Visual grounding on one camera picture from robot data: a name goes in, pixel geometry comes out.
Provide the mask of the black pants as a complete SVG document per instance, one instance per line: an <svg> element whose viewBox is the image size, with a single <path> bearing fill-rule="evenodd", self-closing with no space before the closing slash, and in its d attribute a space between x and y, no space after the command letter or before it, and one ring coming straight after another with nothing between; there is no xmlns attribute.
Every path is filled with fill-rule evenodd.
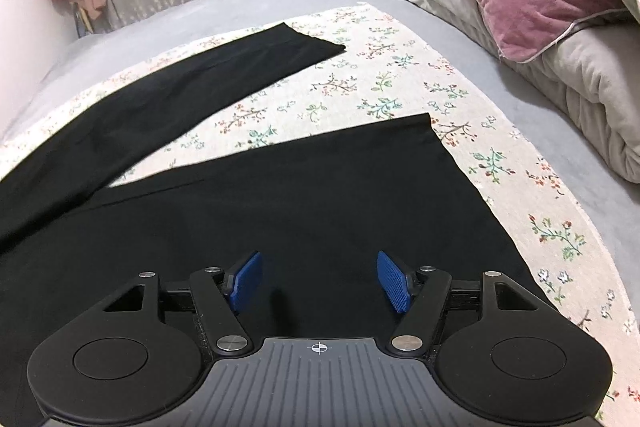
<svg viewBox="0 0 640 427"><path fill-rule="evenodd" d="M6 426L582 426L601 347L425 114L116 176L341 53L286 25L115 92L1 184Z"/></svg>

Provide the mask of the floral white bed mat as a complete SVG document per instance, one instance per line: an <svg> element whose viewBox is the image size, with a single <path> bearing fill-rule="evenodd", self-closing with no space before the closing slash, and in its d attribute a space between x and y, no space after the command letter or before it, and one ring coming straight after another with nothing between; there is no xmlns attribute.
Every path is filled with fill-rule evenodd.
<svg viewBox="0 0 640 427"><path fill-rule="evenodd" d="M606 368L596 416L639 421L639 331L611 255L566 183L500 109L409 28L360 4L197 38L129 66L1 144L1 421L41 419L27 362L122 289L110 315L160 304L184 338L171 401L215 340L202 304L171 289L262 254L232 321L270 337L390 341L385 251L478 282L500 271L590 337L576 381L499 403L538 416Z"/></svg>

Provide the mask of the grey bed sheet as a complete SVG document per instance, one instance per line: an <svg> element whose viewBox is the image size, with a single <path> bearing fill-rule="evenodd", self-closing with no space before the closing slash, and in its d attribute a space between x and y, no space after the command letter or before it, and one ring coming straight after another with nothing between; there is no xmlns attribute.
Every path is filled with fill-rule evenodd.
<svg viewBox="0 0 640 427"><path fill-rule="evenodd" d="M559 173L613 255L631 303L639 303L639 187L605 165L559 109L522 76L462 32L404 0L194 0L109 34L69 42L16 9L1 12L2 80L42 62L30 98L1 95L1 134L27 128L46 110L116 72L197 38L366 2L409 27L480 88Z"/></svg>

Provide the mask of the beige grey folded quilt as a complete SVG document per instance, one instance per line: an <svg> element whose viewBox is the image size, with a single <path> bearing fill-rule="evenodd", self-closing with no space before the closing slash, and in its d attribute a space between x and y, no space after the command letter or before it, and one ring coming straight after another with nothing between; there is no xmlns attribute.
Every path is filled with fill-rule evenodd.
<svg viewBox="0 0 640 427"><path fill-rule="evenodd" d="M573 121L615 173L639 179L639 0L625 16L582 23L533 61L499 54L475 0L407 0L462 31Z"/></svg>

